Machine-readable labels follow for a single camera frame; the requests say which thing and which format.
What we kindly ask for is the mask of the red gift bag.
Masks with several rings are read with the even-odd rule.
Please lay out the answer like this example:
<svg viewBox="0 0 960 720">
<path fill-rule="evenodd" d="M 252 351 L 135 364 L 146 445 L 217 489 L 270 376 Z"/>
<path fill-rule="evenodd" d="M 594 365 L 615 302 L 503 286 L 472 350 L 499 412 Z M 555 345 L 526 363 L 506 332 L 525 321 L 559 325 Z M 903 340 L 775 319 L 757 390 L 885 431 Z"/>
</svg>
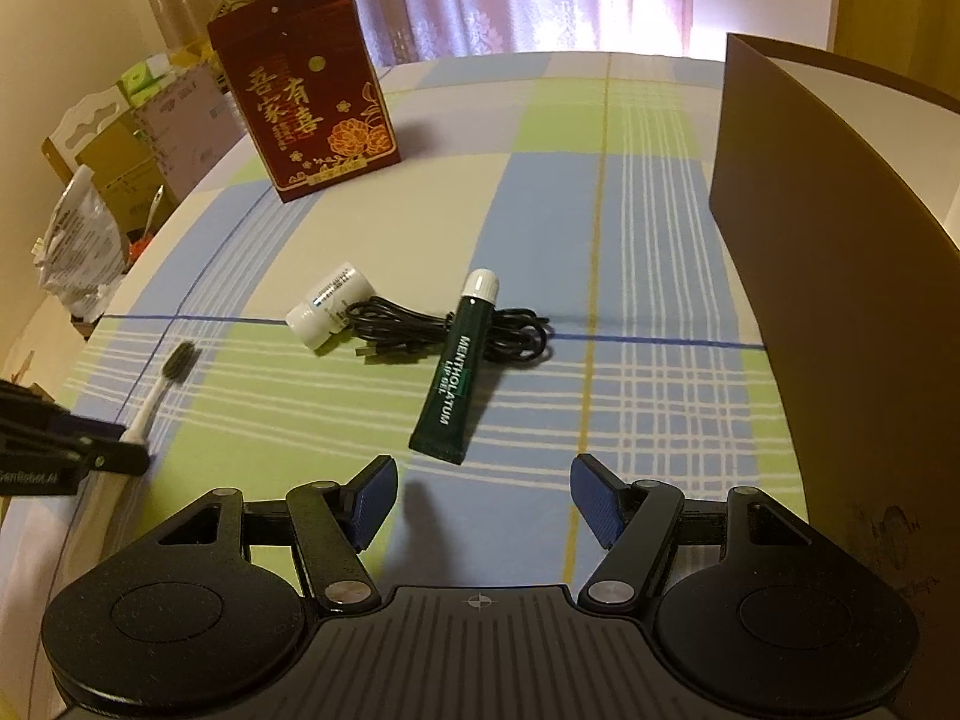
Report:
<svg viewBox="0 0 960 720">
<path fill-rule="evenodd" d="M 206 31 L 282 202 L 400 161 L 355 0 L 221 0 Z"/>
</svg>

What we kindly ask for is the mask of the checkered bed sheet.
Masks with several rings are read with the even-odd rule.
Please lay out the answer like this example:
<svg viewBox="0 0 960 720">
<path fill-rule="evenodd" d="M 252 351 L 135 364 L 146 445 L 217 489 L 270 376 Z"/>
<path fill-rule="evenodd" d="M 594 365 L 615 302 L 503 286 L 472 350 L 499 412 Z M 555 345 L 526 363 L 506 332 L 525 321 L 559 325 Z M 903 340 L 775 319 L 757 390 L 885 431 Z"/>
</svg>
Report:
<svg viewBox="0 0 960 720">
<path fill-rule="evenodd" d="M 161 406 L 132 496 L 17 500 L 2 527 L 2 626 L 31 634 L 76 553 L 206 489 L 278 497 L 377 454 L 409 492 L 370 552 L 402 582 L 579 585 L 597 546 L 569 462 L 697 497 L 804 493 L 760 333 L 718 228 L 709 172 L 724 70 L 633 54 L 434 60 L 382 73 L 397 166 L 285 203 L 236 146 L 163 227 L 65 382 L 68 405 L 132 418 L 179 341 L 199 360 Z M 550 356 L 490 371 L 460 465 L 410 452 L 433 363 L 311 353 L 285 325 L 351 263 L 382 296 L 454 307 L 467 273 L 551 320 Z"/>
</svg>

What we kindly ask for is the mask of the white electric toothbrush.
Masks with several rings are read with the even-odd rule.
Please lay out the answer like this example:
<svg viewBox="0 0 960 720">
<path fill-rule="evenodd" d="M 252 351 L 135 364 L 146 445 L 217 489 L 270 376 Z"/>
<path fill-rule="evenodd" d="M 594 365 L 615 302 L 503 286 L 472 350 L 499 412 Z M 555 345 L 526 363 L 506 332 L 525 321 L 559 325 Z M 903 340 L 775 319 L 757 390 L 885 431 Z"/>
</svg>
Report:
<svg viewBox="0 0 960 720">
<path fill-rule="evenodd" d="M 121 437 L 122 444 L 138 445 L 140 449 L 148 449 L 149 429 L 153 426 L 156 413 L 160 409 L 161 401 L 172 385 L 181 385 L 189 376 L 190 367 L 197 359 L 197 346 L 193 341 L 181 341 L 167 356 L 161 369 L 160 377 L 151 385 L 148 395 L 140 405 L 139 411 L 125 429 Z M 121 473 L 98 473 L 93 479 L 93 489 L 86 495 L 80 520 L 76 523 L 76 533 L 82 538 L 103 541 L 112 511 L 117 500 L 121 497 L 125 486 L 132 481 L 132 476 Z"/>
</svg>

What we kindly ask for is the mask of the wooden wardrobe panel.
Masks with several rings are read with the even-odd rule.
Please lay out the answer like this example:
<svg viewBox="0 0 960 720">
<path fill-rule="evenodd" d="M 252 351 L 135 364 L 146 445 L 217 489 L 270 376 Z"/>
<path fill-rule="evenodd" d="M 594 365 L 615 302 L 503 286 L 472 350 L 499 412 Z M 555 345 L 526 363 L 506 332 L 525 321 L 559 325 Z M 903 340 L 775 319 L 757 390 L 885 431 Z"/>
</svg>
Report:
<svg viewBox="0 0 960 720">
<path fill-rule="evenodd" d="M 958 0 L 833 0 L 828 49 L 955 98 Z"/>
</svg>

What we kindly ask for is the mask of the brown white cardboard box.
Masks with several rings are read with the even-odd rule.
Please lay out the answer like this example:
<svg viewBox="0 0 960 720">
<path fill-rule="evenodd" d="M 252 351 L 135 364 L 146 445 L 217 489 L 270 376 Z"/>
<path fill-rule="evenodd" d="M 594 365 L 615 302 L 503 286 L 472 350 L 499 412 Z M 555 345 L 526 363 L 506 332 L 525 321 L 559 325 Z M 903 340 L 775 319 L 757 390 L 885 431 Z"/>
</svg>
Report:
<svg viewBox="0 0 960 720">
<path fill-rule="evenodd" d="M 907 717 L 958 706 L 958 104 L 734 34 L 709 204 L 757 317 L 809 520 L 919 622 Z"/>
</svg>

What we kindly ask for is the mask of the small white bottle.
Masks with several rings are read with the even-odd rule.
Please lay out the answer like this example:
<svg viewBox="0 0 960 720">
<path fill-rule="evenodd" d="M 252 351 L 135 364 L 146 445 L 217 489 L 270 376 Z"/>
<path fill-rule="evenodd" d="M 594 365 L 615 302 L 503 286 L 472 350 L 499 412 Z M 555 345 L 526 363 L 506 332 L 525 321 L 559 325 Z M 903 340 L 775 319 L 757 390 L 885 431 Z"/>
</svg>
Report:
<svg viewBox="0 0 960 720">
<path fill-rule="evenodd" d="M 347 328 L 352 305 L 373 296 L 370 280 L 350 262 L 342 263 L 288 310 L 286 327 L 306 348 L 316 351 Z"/>
</svg>

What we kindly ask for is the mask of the crumpled silver plastic bag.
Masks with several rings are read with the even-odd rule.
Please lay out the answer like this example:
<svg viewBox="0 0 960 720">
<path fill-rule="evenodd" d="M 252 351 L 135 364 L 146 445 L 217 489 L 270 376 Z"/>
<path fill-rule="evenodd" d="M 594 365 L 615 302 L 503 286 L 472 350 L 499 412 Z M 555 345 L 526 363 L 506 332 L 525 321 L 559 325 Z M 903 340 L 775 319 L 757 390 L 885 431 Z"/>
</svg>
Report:
<svg viewBox="0 0 960 720">
<path fill-rule="evenodd" d="M 32 248 L 39 286 L 75 319 L 94 322 L 106 312 L 127 264 L 127 239 L 93 184 L 91 167 L 80 166 Z"/>
</svg>

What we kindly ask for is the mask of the green lip gel tube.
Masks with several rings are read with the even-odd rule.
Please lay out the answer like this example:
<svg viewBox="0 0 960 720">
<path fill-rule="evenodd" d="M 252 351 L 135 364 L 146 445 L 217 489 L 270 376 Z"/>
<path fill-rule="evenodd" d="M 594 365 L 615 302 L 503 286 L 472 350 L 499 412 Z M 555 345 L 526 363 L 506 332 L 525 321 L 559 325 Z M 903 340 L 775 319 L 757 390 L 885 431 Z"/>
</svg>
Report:
<svg viewBox="0 0 960 720">
<path fill-rule="evenodd" d="M 469 273 L 415 429 L 414 452 L 459 465 L 466 458 L 467 418 L 500 280 L 488 268 Z"/>
</svg>

